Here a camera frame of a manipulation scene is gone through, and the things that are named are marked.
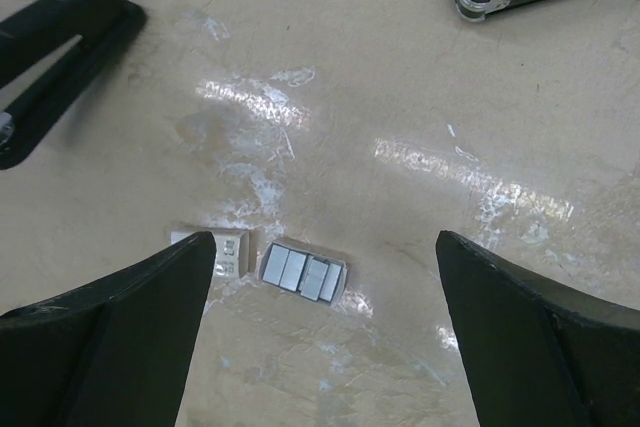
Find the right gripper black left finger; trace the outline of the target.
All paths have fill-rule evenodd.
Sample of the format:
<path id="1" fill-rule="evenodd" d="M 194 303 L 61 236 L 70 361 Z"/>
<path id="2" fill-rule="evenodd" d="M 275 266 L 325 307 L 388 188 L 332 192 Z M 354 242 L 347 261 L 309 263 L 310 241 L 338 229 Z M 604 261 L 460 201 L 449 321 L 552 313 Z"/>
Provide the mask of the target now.
<path id="1" fill-rule="evenodd" d="M 4 426 L 172 426 L 216 243 L 196 232 L 151 257 L 1 317 Z"/>

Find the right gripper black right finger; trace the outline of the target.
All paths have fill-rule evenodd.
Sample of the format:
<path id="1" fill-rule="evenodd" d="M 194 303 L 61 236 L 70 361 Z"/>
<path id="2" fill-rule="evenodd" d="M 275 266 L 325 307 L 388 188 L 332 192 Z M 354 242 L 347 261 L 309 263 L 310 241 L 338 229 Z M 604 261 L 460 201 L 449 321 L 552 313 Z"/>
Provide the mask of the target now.
<path id="1" fill-rule="evenodd" d="M 436 256 L 482 426 L 636 426 L 639 313 L 451 231 Z"/>

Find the white staple box sleeve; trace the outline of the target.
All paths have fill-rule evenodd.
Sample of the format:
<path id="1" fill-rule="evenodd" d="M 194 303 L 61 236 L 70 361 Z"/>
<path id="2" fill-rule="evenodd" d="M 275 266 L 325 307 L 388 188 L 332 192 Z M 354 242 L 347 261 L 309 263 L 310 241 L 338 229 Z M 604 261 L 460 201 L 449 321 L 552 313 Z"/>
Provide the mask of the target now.
<path id="1" fill-rule="evenodd" d="M 249 230 L 183 226 L 169 232 L 169 244 L 175 244 L 200 231 L 211 233 L 216 243 L 214 277 L 240 279 L 248 272 L 250 254 Z"/>

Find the staple tray with staples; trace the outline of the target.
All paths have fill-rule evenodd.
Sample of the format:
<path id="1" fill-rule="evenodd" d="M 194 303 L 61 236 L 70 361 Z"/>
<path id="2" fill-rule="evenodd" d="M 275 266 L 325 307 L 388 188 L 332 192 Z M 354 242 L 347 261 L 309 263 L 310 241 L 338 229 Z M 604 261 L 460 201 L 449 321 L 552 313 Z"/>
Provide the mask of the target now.
<path id="1" fill-rule="evenodd" d="M 335 306 L 345 291 L 348 263 L 337 251 L 280 237 L 266 247 L 256 275 L 308 301 Z"/>

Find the black stapler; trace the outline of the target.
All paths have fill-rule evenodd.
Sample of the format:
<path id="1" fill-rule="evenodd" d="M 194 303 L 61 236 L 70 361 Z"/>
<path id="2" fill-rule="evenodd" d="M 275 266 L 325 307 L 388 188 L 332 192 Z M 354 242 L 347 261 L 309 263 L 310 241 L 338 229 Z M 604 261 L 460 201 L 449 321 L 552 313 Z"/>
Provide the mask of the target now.
<path id="1" fill-rule="evenodd" d="M 142 31 L 147 14 L 129 0 L 36 0 L 1 21 L 1 86 L 78 36 L 1 112 L 1 168 L 33 152 L 75 100 Z"/>

